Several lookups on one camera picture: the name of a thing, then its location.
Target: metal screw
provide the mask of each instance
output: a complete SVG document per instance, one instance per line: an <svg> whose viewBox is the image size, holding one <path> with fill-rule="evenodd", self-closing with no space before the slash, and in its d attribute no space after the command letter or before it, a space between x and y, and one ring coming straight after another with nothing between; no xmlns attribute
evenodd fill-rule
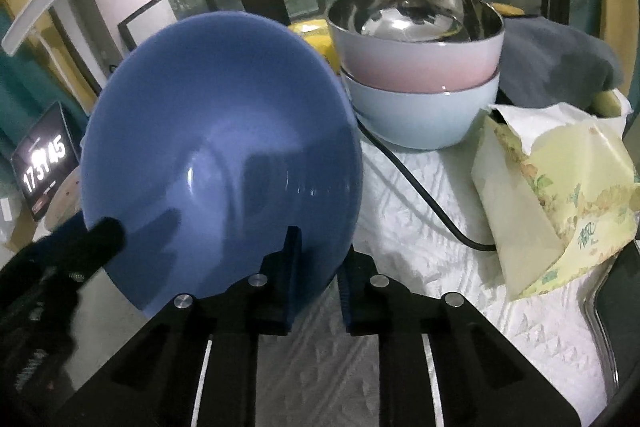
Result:
<svg viewBox="0 0 640 427"><path fill-rule="evenodd" d="M445 295L444 301L452 308L460 308L465 303L465 298L459 293L452 292Z"/></svg>
<svg viewBox="0 0 640 427"><path fill-rule="evenodd" d="M254 273L249 276L249 284L255 288L264 286L269 281L269 278L264 273Z"/></svg>
<svg viewBox="0 0 640 427"><path fill-rule="evenodd" d="M389 279L388 277L386 277L386 275L374 275L371 279L369 279L369 282L372 286L375 286L376 288L384 288L385 286L389 285Z"/></svg>
<svg viewBox="0 0 640 427"><path fill-rule="evenodd" d="M178 295L174 299L174 306L176 308L180 308L181 310L188 308L192 304L193 304L193 297L191 297L191 295L188 295L187 293Z"/></svg>

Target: tissue package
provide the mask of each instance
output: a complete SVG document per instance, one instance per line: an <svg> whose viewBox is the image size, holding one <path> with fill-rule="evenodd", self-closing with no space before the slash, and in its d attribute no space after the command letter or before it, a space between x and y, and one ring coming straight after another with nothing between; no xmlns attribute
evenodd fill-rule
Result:
<svg viewBox="0 0 640 427"><path fill-rule="evenodd" d="M566 284L636 233L638 178L614 127L572 114L535 136L545 111L487 117L472 169L512 298Z"/></svg>

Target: digital clock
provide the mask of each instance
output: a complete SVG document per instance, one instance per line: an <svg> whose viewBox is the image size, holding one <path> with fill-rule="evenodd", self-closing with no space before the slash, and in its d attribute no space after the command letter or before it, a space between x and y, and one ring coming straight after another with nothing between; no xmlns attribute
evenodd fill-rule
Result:
<svg viewBox="0 0 640 427"><path fill-rule="evenodd" d="M36 221L44 217L62 182L78 167L77 140L73 138L77 136L60 103L55 103L12 155L16 181Z"/></svg>

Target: blue bowl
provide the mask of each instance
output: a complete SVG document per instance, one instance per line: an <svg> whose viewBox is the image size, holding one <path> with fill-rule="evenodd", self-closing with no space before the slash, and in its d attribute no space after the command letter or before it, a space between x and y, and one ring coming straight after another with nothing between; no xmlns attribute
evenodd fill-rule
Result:
<svg viewBox="0 0 640 427"><path fill-rule="evenodd" d="M356 121L306 42L243 12L188 18L119 65L81 158L88 227L123 222L106 270L151 316L179 293L225 291L302 229L296 309L343 261L362 193Z"/></svg>

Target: black cable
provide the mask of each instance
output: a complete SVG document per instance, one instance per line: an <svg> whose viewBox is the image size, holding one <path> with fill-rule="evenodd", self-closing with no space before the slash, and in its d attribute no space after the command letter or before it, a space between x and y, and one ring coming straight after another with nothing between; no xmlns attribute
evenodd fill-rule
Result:
<svg viewBox="0 0 640 427"><path fill-rule="evenodd" d="M404 164L398 159L398 157L393 154L388 149L388 147L385 146L378 138L373 136L370 133L369 129L364 127L360 120L358 120L358 128L373 145L380 149L380 151L382 151L382 153L391 160L391 163L393 163L393 165L395 165L396 168L398 168L398 170L402 173L402 176L404 176L406 180L411 183L411 186L415 188L416 192L421 195L422 199L426 201L426 203L433 209L433 212L436 213L436 216L440 218L440 220L444 223L444 226L449 229L449 232L451 232L455 236L455 238L460 241L460 243L463 243L464 245L468 246L469 248L473 248L474 250L485 252L495 251L495 245L484 245L483 243L476 243L475 241L466 237L465 234L460 232L460 229L455 225L450 217L445 214L441 206L439 206L439 204L436 203L436 200L431 197L430 193L428 193L425 188L420 185L420 182L415 179L414 175L411 174L409 169L404 166Z"/></svg>

